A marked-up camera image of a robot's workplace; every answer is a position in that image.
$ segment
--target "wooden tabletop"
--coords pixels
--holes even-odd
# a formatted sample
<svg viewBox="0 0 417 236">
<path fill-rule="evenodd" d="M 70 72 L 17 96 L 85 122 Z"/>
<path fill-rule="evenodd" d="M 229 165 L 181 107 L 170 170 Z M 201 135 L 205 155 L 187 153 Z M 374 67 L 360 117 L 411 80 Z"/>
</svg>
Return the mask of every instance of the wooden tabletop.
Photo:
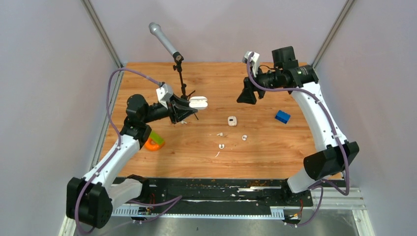
<svg viewBox="0 0 417 236">
<path fill-rule="evenodd" d="M 179 76 L 172 66 L 173 63 L 127 65 L 170 84 L 180 96 Z M 243 63 L 184 62 L 182 67 L 187 93 L 196 90 L 195 96 L 205 96 L 208 108 L 197 113 L 199 120 L 188 117 L 187 124 L 174 125 L 168 118 L 149 123 L 164 138 L 165 146 L 153 152 L 142 148 L 129 160 L 120 176 L 288 178 L 302 168 L 304 157 L 316 152 L 301 109 L 287 92 L 267 92 L 256 105 L 236 102 L 246 76 Z M 157 102 L 155 89 L 155 84 L 125 72 L 112 116 L 119 129 L 126 117 L 128 97 L 142 94 L 153 104 Z M 274 118 L 278 110 L 291 115 L 287 124 Z M 228 126 L 229 116 L 237 117 L 237 126 Z M 246 141 L 242 140 L 243 135 L 247 135 Z M 102 157 L 116 138 L 110 128 Z M 220 150 L 219 144 L 224 144 L 224 149 Z"/>
</svg>

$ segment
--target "orange ring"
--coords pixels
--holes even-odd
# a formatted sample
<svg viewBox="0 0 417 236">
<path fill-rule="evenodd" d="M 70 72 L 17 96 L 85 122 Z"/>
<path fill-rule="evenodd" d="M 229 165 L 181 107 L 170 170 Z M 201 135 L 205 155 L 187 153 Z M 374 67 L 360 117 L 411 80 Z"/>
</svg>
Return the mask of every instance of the orange ring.
<svg viewBox="0 0 417 236">
<path fill-rule="evenodd" d="M 151 138 L 148 138 L 148 140 L 145 143 L 145 148 L 148 149 L 149 151 L 158 151 L 165 144 L 165 142 L 163 142 L 161 145 L 159 145 L 159 144 L 153 144 L 152 141 L 153 140 Z"/>
</svg>

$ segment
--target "wooden table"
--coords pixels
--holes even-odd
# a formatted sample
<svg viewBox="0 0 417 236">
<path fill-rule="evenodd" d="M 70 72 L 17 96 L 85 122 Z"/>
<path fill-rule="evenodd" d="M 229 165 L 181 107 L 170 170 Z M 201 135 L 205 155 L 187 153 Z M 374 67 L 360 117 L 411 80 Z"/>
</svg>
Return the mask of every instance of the wooden table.
<svg viewBox="0 0 417 236">
<path fill-rule="evenodd" d="M 179 76 L 173 63 L 129 63 L 128 68 L 170 84 L 181 95 Z M 286 92 L 267 92 L 256 105 L 237 103 L 243 89 L 243 63 L 188 63 L 183 65 L 187 93 L 205 96 L 208 108 L 188 117 L 187 124 L 171 124 L 168 118 L 149 123 L 165 139 L 159 151 L 145 148 L 135 154 L 120 176 L 209 177 L 209 178 L 288 178 L 302 168 L 303 158 L 315 153 L 313 137 L 298 104 Z M 129 96 L 142 94 L 149 104 L 157 102 L 157 86 L 125 72 L 112 119 L 121 129 Z M 287 124 L 276 120 L 283 110 L 291 115 Z M 238 125 L 227 125 L 236 116 Z M 217 136 L 223 132 L 224 137 Z M 109 129 L 102 157 L 117 136 Z"/>
</svg>

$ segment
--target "white wall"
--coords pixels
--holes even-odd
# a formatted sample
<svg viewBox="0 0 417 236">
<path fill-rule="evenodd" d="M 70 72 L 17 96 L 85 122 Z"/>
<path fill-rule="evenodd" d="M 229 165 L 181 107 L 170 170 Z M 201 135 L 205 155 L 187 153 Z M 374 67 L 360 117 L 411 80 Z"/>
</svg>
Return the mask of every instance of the white wall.
<svg viewBox="0 0 417 236">
<path fill-rule="evenodd" d="M 378 236 L 415 235 L 417 1 L 357 0 L 318 67 Z"/>
<path fill-rule="evenodd" d="M 0 235 L 57 235 L 114 69 L 81 1 L 0 2 Z"/>
<path fill-rule="evenodd" d="M 345 0 L 92 0 L 123 62 L 173 61 L 148 29 L 154 21 L 186 61 L 241 61 L 248 50 L 294 46 L 312 62 Z"/>
</svg>

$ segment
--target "blue block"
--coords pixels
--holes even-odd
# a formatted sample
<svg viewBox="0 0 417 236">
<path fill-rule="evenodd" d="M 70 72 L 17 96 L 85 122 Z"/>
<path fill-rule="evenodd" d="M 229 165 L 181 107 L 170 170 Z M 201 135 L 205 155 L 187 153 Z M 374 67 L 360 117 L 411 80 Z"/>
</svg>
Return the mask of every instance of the blue block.
<svg viewBox="0 0 417 236">
<path fill-rule="evenodd" d="M 280 122 L 286 124 L 288 120 L 290 119 L 291 115 L 283 112 L 282 110 L 279 110 L 278 113 L 275 116 L 275 119 L 279 120 Z"/>
</svg>

